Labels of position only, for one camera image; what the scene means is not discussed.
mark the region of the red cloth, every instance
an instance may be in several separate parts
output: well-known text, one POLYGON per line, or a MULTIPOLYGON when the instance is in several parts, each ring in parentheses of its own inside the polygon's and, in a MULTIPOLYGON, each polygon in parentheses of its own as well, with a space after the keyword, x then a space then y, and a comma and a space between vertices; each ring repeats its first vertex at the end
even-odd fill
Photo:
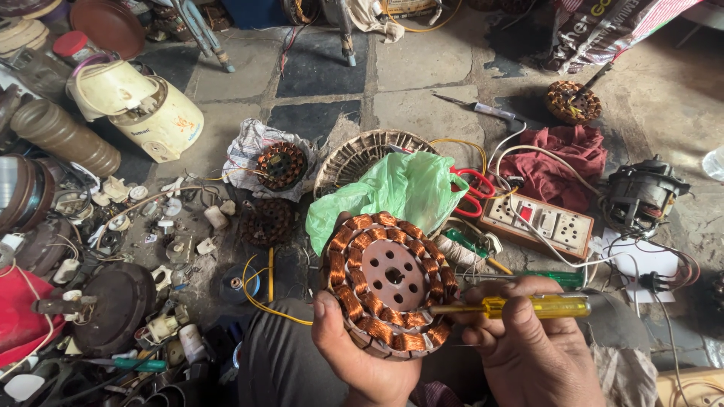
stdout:
MULTIPOLYGON (((592 127, 526 130, 521 145, 544 148, 573 167, 589 184, 601 179, 606 165, 603 136, 592 127)), ((566 166, 538 151, 514 150, 502 158, 500 175, 517 175, 526 183, 518 193, 574 212, 585 212, 594 195, 566 166)))
MULTIPOLYGON (((10 267, 5 267, 0 270, 0 275, 9 269, 10 267)), ((41 298, 50 298, 53 290, 52 285, 17 267, 8 275, 0 277, 0 367, 26 357, 43 342, 49 331, 45 316, 30 310, 30 305, 37 298, 25 278, 20 275, 21 272, 28 276, 30 284, 41 298)), ((49 341, 56 337, 65 325, 62 315, 56 315, 52 321, 55 331, 49 341)))

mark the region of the gray trousers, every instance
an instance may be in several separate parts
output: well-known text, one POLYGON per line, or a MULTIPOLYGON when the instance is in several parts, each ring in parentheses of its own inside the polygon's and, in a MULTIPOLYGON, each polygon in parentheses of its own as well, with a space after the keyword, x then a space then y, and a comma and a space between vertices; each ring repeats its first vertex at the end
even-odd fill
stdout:
MULTIPOLYGON (((649 351, 644 324, 623 302, 588 290, 591 315, 578 319, 590 344, 649 351)), ((270 308, 311 321, 312 307, 299 300, 273 301, 270 308)), ((464 327, 456 326, 445 344, 423 360, 422 382, 438 381, 450 387, 464 403, 489 394, 478 353, 464 345, 464 327)), ((312 343, 311 327, 259 311, 244 334, 237 381, 241 407, 339 407, 348 386, 339 380, 312 343)))

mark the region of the white paper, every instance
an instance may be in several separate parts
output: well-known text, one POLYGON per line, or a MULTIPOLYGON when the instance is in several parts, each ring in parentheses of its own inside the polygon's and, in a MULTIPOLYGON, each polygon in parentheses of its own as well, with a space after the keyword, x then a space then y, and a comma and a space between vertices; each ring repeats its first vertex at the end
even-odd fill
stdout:
MULTIPOLYGON (((673 277, 676 274, 678 268, 679 258, 670 251, 661 251, 660 247, 654 246, 651 243, 640 240, 636 245, 636 241, 633 238, 628 240, 619 240, 616 244, 610 248, 611 242, 621 236, 619 232, 605 228, 603 230, 603 254, 602 257, 613 256, 617 253, 631 253, 636 259, 636 263, 639 265, 639 275, 650 272, 657 272, 662 277, 673 277)), ((628 277, 621 277, 621 280, 626 284, 626 294, 628 298, 634 300, 634 291, 639 286, 636 281, 636 267, 634 261, 630 256, 618 256, 613 259, 616 263, 616 267, 628 277)), ((656 302, 654 296, 648 290, 644 288, 638 289, 639 303, 653 303, 656 302)), ((669 291, 664 291, 658 294, 659 299, 663 303, 674 302, 674 296, 669 291)))
POLYGON ((319 158, 316 144, 309 140, 300 138, 296 134, 286 133, 273 127, 267 127, 264 123, 255 119, 246 119, 241 123, 241 132, 227 149, 230 160, 224 164, 222 176, 224 182, 230 182, 236 188, 245 188, 254 193, 264 193, 267 198, 284 198, 290 201, 299 202, 303 194, 304 181, 313 181, 316 177, 317 161, 319 158), (275 192, 262 186, 256 174, 248 171, 235 171, 238 167, 255 169, 256 159, 267 146, 286 141, 294 143, 307 157, 307 173, 302 182, 297 183, 289 190, 275 192))

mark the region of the red lid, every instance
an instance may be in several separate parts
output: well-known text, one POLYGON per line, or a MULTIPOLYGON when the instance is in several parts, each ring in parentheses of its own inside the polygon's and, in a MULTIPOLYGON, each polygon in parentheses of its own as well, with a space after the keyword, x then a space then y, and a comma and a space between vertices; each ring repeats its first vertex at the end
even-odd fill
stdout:
POLYGON ((72 56, 83 49, 88 36, 81 31, 70 31, 60 36, 53 44, 53 52, 60 56, 72 56))

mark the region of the red scissors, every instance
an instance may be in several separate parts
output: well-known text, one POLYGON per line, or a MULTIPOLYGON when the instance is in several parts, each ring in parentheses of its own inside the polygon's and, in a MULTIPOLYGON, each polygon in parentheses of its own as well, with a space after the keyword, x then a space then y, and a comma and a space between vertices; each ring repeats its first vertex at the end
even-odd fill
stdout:
MULTIPOLYGON (((453 165, 450 168, 450 172, 453 174, 457 174, 458 176, 461 176, 462 174, 470 174, 470 175, 474 176, 475 178, 477 178, 478 180, 480 180, 480 183, 485 185, 488 188, 488 190, 490 191, 489 193, 482 193, 475 188, 468 188, 468 192, 463 196, 463 199, 465 199, 467 202, 470 202, 471 204, 473 204, 473 206, 475 206, 475 212, 468 212, 468 211, 464 211, 464 210, 458 209, 458 208, 455 208, 455 210, 453 212, 455 212, 456 214, 463 215, 464 217, 479 217, 480 215, 482 215, 483 208, 482 208, 482 206, 480 206, 480 200, 492 198, 493 195, 495 195, 495 187, 493 187, 493 184, 490 181, 488 181, 488 179, 485 178, 485 176, 483 176, 483 174, 481 174, 480 172, 477 172, 476 170, 474 170, 472 168, 457 169, 453 165)), ((460 187, 458 187, 455 184, 452 184, 453 192, 458 192, 459 190, 460 190, 460 187)))

